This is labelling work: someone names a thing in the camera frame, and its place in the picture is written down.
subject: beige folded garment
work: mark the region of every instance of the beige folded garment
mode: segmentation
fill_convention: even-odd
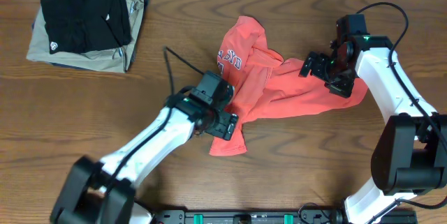
[[[27,59],[75,66],[97,71],[125,73],[131,64],[135,42],[141,27],[144,0],[126,0],[131,24],[132,41],[123,47],[110,50],[92,51],[82,54],[58,52],[50,54],[48,35],[45,30],[42,8],[34,22],[33,36],[29,44]]]

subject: red cloth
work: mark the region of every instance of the red cloth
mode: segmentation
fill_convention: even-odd
[[[223,38],[217,57],[222,78],[235,87],[227,112],[239,116],[230,141],[215,137],[210,154],[231,156],[247,151],[242,124],[258,118],[278,119],[313,115],[357,105],[368,90],[356,79],[350,98],[330,94],[316,77],[298,77],[303,61],[288,59],[267,47],[264,28],[251,17],[241,16]]]

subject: wooden surface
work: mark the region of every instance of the wooden surface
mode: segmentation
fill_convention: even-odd
[[[46,223],[73,162],[100,158],[131,140],[159,113],[169,86],[161,53],[171,46],[201,70],[217,72],[224,34],[239,15],[265,27],[284,58],[329,53],[335,20],[376,1],[408,13],[397,51],[425,100],[447,113],[447,0],[151,0],[136,62],[127,74],[51,67],[27,61],[39,0],[0,0],[0,223]],[[366,12],[369,32],[396,40],[401,15]],[[172,59],[176,89],[200,76]],[[384,123],[370,93],[359,106],[244,126],[249,151],[212,157],[210,136],[169,155],[138,194],[151,207],[297,209],[338,203],[369,178]],[[417,201],[437,203],[447,191]],[[420,223],[447,222],[447,208],[418,209]]]

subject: white logo on black cloth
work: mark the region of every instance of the white logo on black cloth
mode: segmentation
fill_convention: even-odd
[[[51,47],[51,50],[55,50],[55,49],[57,49],[57,43],[55,43],[55,42],[51,42],[51,43],[50,43],[50,47]]]

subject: clothing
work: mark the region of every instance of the clothing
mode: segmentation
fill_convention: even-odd
[[[125,73],[131,64],[135,44],[140,31],[144,12],[144,0],[126,0],[132,40],[128,45],[110,50],[91,51],[74,54],[57,52],[50,54],[49,40],[45,30],[45,20],[40,9],[34,23],[27,59],[50,64],[73,66],[87,70]]]
[[[251,17],[241,16],[223,38],[217,65],[223,79],[235,87],[227,112],[239,121],[230,141],[214,138],[210,155],[231,156],[247,151],[242,125],[258,118],[278,119],[313,115],[357,105],[367,85],[356,79],[350,98],[330,94],[316,77],[299,77],[303,61],[283,60],[267,47],[264,28]]]
[[[131,42],[126,0],[41,0],[41,6],[50,54],[109,50]]]

